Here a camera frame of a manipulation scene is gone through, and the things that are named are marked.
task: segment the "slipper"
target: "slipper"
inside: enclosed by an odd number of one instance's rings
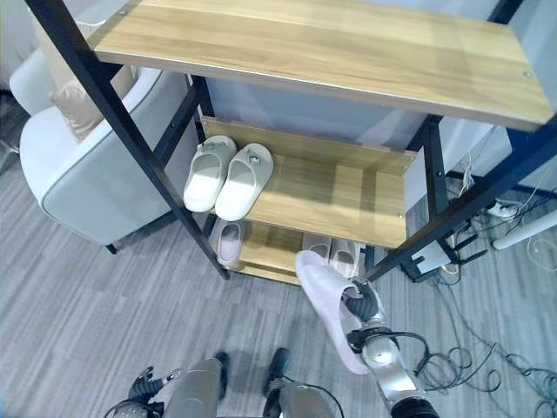
[[[347,334],[362,327],[361,321],[342,302],[345,294],[358,297],[356,285],[313,251],[300,251],[296,255],[296,275],[344,365],[355,374],[369,373],[369,367],[346,340]]]
[[[185,184],[184,203],[192,212],[207,212],[225,183],[227,167],[236,153],[236,144],[223,135],[208,138],[198,145]]]
[[[350,279],[358,275],[359,246],[345,239],[333,239],[329,264],[342,276]]]
[[[323,257],[323,260],[327,261],[329,259],[329,253],[331,252],[331,242],[331,237],[317,235],[315,233],[304,233],[302,250],[311,250]]]
[[[215,204],[219,218],[242,219],[252,209],[273,169],[272,156],[261,144],[248,144],[234,156]]]
[[[223,266],[233,266],[238,262],[244,238],[242,222],[222,221],[224,226],[218,236],[217,260]]]

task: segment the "tangled cable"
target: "tangled cable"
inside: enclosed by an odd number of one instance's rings
[[[496,368],[488,369],[482,386],[471,382],[474,376],[477,376],[482,369],[485,369],[487,361],[493,356],[498,355],[511,369],[518,372],[530,388],[540,397],[533,417],[557,418],[557,373],[547,368],[533,367],[523,356],[510,353],[499,342],[486,340],[476,333],[459,308],[451,288],[454,283],[447,283],[444,278],[437,276],[430,279],[430,284],[439,295],[449,313],[456,346],[447,353],[432,353],[423,337],[419,335],[416,337],[417,334],[413,333],[392,333],[393,336],[397,337],[415,338],[424,344],[424,353],[418,366],[414,369],[414,373],[422,382],[425,390],[445,393],[450,388],[467,385],[474,390],[489,394],[491,401],[494,402],[497,409],[505,417],[514,418],[493,396],[493,393],[500,388],[503,382],[500,370]],[[448,297],[441,287],[446,289]],[[468,349],[462,347],[460,343],[455,316],[464,325],[465,329],[488,349],[487,354],[476,367],[473,366],[472,354]]]

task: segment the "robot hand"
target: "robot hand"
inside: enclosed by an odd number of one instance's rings
[[[346,308],[363,324],[346,338],[354,353],[361,354],[370,368],[383,401],[393,418],[439,418],[419,387],[414,373],[400,355],[397,333],[386,326],[386,315],[377,293],[367,283],[353,282],[359,298],[343,298]]]
[[[312,251],[299,252],[296,274],[340,358],[354,373],[375,377],[394,418],[439,418],[400,355],[396,335],[386,325],[377,293],[368,283],[350,281]]]

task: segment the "wood grain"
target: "wood grain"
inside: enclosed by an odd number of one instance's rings
[[[262,277],[264,279],[280,281],[282,283],[288,283],[291,285],[298,285],[299,280],[295,274],[284,273],[280,271],[275,271],[270,268],[265,268],[263,266],[247,266],[239,265],[235,267],[227,267],[228,270],[233,272],[250,274],[251,276]]]
[[[249,266],[296,274],[296,253],[302,249],[303,233],[256,222],[246,222],[240,261]]]
[[[207,135],[228,135],[234,138],[238,147],[259,142],[273,154],[331,165],[349,165],[397,176],[403,175],[416,158],[416,152],[307,137],[216,118],[202,117],[202,124]]]
[[[529,131],[553,115],[504,25],[355,0],[133,0],[126,8],[90,39],[104,61]]]
[[[301,136],[295,143],[289,134],[279,131],[269,141],[268,130],[212,118],[205,119],[205,129],[207,135],[230,136],[238,146],[249,142],[269,145],[274,171],[246,219],[387,248],[406,239],[406,221],[399,216],[406,212],[402,173],[299,158],[300,153],[317,152],[316,144],[330,148],[332,155],[336,149],[344,155],[347,150],[357,154],[366,147],[338,141],[322,144],[322,139]],[[295,144],[292,151],[289,144]]]

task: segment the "gray carpet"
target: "gray carpet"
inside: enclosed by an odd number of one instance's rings
[[[554,202],[529,219],[551,208]],[[409,224],[423,222],[423,213],[422,202]],[[555,242],[556,235],[553,230],[543,236]],[[388,416],[373,379],[342,366],[299,287],[241,274],[221,280],[178,222],[155,222],[119,247],[112,256],[43,214],[18,162],[0,175],[4,416],[102,416],[126,396],[143,367],[152,364],[163,373],[218,349],[232,358],[230,390],[219,413],[259,415],[265,367],[277,347],[292,350],[289,375],[330,389],[347,417]],[[539,255],[548,265],[557,262],[555,253]],[[377,289],[393,329],[423,334],[433,351],[446,353],[455,345],[446,308],[431,284],[414,285],[393,270]],[[526,242],[502,252],[490,249],[464,268],[453,290],[478,333],[535,366],[557,368],[557,274],[528,260]],[[477,365],[488,348],[458,329]],[[402,347],[415,365],[420,346],[404,341]],[[539,398],[498,356],[470,382],[485,386],[494,367],[503,383],[493,398],[514,417],[532,416]],[[171,386],[160,398],[170,392]],[[432,393],[431,399],[441,416],[504,416],[490,395],[468,386]]]

